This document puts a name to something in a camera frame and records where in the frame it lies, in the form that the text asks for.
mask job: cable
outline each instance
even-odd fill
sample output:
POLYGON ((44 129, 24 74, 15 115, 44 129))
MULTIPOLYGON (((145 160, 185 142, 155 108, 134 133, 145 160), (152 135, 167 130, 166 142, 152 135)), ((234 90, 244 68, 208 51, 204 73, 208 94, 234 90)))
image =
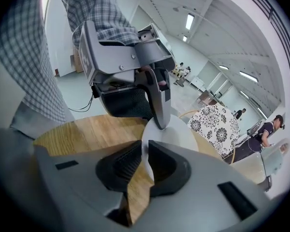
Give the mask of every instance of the cable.
POLYGON ((93 94, 92 94, 92 96, 91 96, 91 98, 90 98, 90 100, 89 100, 89 102, 88 102, 88 104, 87 104, 86 106, 84 106, 84 107, 82 107, 82 108, 80 108, 80 109, 71 109, 71 108, 69 108, 69 110, 74 111, 74 112, 78 112, 78 113, 84 113, 84 112, 87 112, 87 111, 90 109, 90 107, 91 107, 92 100, 93 100, 93 94))

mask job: gray sleeve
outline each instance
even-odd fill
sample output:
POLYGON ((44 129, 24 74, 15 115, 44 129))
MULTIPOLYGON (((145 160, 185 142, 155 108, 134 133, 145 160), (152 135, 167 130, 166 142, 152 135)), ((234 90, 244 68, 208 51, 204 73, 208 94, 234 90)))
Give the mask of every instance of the gray sleeve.
POLYGON ((83 22, 95 23, 99 40, 120 41, 125 45, 139 42, 138 32, 120 11, 116 0, 62 0, 73 43, 78 48, 83 22))

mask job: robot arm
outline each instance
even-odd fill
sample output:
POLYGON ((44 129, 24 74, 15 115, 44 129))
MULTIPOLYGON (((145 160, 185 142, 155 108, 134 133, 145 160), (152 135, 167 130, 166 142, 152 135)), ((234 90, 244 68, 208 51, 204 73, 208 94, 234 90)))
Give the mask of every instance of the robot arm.
POLYGON ((144 111, 137 116, 150 118, 151 114, 162 130, 171 117, 168 72, 175 67, 174 56, 169 43, 153 24, 139 32, 139 39, 141 42, 135 46, 99 41, 94 23, 86 21, 79 45, 80 59, 94 98, 101 99, 110 115, 136 116, 129 111, 138 108, 144 111), (151 66, 151 69, 139 72, 143 66, 151 66), (161 78, 167 85, 158 85, 161 78), (133 101, 135 95, 140 98, 133 101))

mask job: white ceiling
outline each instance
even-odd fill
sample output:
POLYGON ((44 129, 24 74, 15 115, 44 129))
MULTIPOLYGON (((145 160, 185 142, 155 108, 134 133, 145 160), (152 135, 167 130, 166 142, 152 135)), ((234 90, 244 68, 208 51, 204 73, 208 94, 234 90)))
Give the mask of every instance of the white ceiling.
POLYGON ((277 78, 259 31, 247 26, 247 15, 237 14, 219 0, 151 0, 163 19, 168 34, 183 39, 207 56, 222 72, 269 116, 280 104, 277 78), (191 29, 186 29, 187 15, 195 15, 191 29), (246 72, 258 78, 256 84, 239 74, 246 72))

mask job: wooden table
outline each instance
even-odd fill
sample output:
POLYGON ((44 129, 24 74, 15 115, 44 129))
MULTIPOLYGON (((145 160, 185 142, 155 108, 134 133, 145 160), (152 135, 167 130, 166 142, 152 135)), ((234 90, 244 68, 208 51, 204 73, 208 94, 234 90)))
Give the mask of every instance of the wooden table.
MULTIPOLYGON (((47 148, 50 156, 70 155, 141 140, 147 124, 139 118, 116 118, 109 115, 83 118, 56 127, 34 141, 47 148)), ((221 159, 217 151, 193 131, 199 152, 221 159)), ((149 204, 149 190, 154 185, 141 162, 128 185, 128 203, 134 223, 149 204)))

